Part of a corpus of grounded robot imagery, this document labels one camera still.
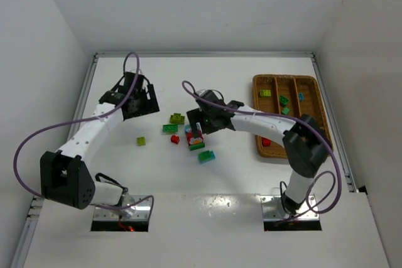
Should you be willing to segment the small red lego brick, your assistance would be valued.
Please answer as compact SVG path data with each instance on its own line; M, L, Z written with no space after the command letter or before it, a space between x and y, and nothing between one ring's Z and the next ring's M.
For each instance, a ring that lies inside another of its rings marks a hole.
M174 144L179 144L180 143L180 138L177 135L172 135L170 138L170 141Z

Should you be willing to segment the lime hollow lego brick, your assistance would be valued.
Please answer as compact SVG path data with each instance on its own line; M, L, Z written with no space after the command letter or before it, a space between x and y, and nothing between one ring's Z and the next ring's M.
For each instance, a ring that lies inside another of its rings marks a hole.
M173 113L170 116L170 123L177 124L177 125L184 125L185 123L185 116L181 115L180 113Z

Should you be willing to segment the green and blue lego stack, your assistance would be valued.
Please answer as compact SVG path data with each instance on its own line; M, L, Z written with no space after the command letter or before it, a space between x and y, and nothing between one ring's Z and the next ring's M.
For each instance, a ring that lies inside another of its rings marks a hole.
M199 164L204 164L204 163L215 160L215 154L213 151L207 150L207 151L199 153L197 156L197 159L198 159Z

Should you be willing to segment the green long lego brick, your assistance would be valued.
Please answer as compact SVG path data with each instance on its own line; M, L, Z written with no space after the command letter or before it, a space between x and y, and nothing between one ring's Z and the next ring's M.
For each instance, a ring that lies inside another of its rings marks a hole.
M177 124L164 124L162 126L162 131L164 133L176 133L176 132L178 132L178 125Z

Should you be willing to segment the lime square lego brick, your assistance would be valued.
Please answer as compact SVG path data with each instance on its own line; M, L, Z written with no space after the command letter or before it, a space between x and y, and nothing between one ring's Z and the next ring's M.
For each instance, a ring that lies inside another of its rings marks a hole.
M145 146L146 145L146 138L145 137L138 137L136 139L136 143L138 146Z

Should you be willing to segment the red long lego brick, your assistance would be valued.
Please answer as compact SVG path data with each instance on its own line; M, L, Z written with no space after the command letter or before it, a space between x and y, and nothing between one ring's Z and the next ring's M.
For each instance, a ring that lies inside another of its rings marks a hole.
M271 140L266 139L265 137L261 138L261 144L263 147L269 147L271 145Z

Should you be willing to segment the green square lego brick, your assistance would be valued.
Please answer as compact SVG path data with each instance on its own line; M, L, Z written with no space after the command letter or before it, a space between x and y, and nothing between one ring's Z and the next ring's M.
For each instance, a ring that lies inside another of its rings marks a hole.
M283 115L287 115L289 112L290 112L290 109L289 109L288 107L282 108L281 113L282 113Z

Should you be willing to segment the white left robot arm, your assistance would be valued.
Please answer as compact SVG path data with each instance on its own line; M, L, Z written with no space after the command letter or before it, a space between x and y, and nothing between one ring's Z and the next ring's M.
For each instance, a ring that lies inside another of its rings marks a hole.
M80 210L89 205L121 206L127 188L101 174L92 175L91 161L119 124L159 110L153 84L144 75L125 72L123 83L99 99L90 120L57 151L40 158L43 197Z

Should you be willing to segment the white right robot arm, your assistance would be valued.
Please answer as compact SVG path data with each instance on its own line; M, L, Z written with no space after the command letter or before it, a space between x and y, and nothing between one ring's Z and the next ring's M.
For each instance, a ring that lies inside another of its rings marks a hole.
M286 190L281 194L282 209L296 215L311 192L321 165L332 156L332 146L316 120L303 114L300 118L269 114L235 100L228 104L214 90L190 92L198 104L187 112L192 134L212 134L228 129L263 137L284 148L292 169Z

